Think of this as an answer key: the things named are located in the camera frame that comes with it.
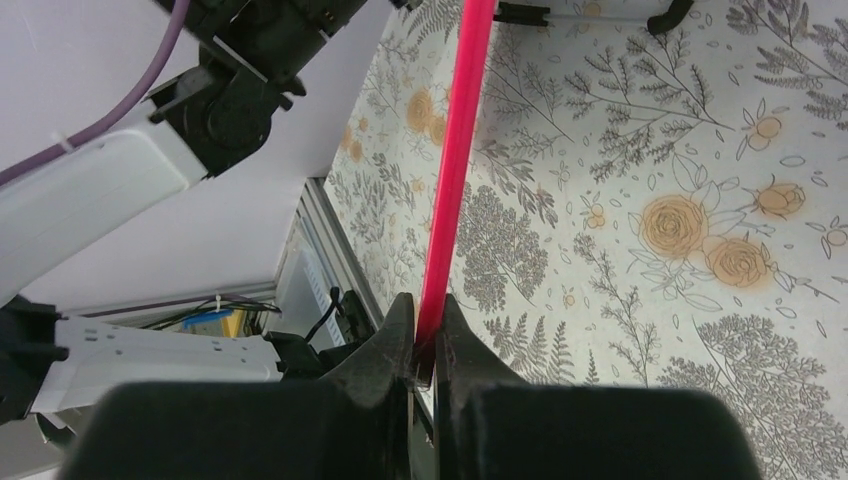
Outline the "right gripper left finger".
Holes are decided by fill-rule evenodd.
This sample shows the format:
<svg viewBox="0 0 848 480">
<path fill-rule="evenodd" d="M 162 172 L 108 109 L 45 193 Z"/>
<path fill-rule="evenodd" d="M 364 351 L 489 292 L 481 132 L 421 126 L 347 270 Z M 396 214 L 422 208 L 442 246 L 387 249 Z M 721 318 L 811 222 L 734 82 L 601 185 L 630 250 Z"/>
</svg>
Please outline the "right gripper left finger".
<svg viewBox="0 0 848 480">
<path fill-rule="evenodd" d="M 327 479 L 409 479 L 413 295 L 392 301 L 382 326 L 322 381 L 332 388 Z"/>
</svg>

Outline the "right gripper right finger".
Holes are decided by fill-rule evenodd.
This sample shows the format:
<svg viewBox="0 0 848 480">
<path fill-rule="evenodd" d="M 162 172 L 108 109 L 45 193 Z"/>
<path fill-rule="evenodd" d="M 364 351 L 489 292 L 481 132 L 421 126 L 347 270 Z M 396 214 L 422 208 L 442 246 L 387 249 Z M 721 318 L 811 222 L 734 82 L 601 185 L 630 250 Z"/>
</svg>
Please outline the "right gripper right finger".
<svg viewBox="0 0 848 480">
<path fill-rule="evenodd" d="M 453 295 L 435 336 L 434 448 L 438 479 L 495 479 L 510 457 L 502 394 L 526 382 L 471 329 Z"/>
</svg>

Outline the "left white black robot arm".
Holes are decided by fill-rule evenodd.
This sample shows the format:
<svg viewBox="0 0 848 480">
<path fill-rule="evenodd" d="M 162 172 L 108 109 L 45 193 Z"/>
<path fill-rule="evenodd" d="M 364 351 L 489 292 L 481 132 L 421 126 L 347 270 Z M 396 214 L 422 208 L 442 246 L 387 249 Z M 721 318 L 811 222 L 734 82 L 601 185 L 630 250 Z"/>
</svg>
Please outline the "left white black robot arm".
<svg viewBox="0 0 848 480">
<path fill-rule="evenodd" d="M 61 314 L 21 292 L 106 234 L 267 141 L 300 71 L 360 1 L 164 1 L 134 89 L 92 126 L 1 174 L 1 420 L 96 404 L 143 381 L 277 382 L 277 334 L 220 342 Z"/>
</svg>

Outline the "floral table mat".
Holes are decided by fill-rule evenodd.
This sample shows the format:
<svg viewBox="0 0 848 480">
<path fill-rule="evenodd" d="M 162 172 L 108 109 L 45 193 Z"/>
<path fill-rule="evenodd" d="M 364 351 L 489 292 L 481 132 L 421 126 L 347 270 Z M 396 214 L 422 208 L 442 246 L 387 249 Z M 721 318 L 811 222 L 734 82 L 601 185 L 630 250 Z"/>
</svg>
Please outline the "floral table mat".
<svg viewBox="0 0 848 480">
<path fill-rule="evenodd" d="M 847 475 L 847 5 L 497 23 L 449 281 L 536 383 L 721 397 L 766 479 Z"/>
</svg>

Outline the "red framed whiteboard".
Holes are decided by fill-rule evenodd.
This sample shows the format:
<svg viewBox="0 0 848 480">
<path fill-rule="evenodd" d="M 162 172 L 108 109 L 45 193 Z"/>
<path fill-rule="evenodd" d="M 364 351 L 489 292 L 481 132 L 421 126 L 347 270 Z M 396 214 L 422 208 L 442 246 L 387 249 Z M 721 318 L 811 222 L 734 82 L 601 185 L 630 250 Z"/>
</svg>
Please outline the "red framed whiteboard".
<svg viewBox="0 0 848 480">
<path fill-rule="evenodd" d="M 692 6 L 691 1 L 673 1 L 661 14 L 627 18 L 555 14 L 548 7 L 510 2 L 467 1 L 464 4 L 416 323 L 414 369 L 416 382 L 421 387 L 428 389 L 434 376 L 436 335 L 441 328 L 446 303 L 492 24 L 497 21 L 541 27 L 553 19 L 587 24 L 635 25 L 658 35 L 679 26 Z"/>
</svg>

